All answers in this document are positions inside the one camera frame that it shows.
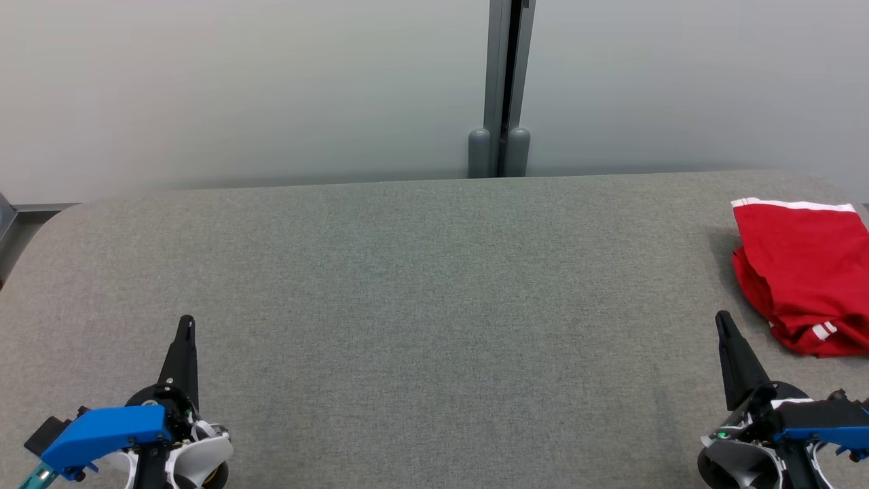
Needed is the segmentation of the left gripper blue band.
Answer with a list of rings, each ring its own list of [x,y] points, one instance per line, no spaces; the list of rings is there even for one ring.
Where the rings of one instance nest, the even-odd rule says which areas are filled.
[[[105,462],[127,474],[126,488],[223,488],[235,449],[229,430],[199,414],[196,320],[179,319],[159,384],[121,407],[79,408],[73,420],[41,424],[41,487],[84,481]]]

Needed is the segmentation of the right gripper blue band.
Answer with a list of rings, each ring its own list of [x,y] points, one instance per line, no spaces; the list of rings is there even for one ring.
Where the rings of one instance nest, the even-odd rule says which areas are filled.
[[[727,310],[715,315],[726,408],[701,438],[699,475],[711,488],[832,488],[819,461],[834,446],[854,463],[867,459],[866,400],[844,390],[815,400],[791,384],[770,382]]]

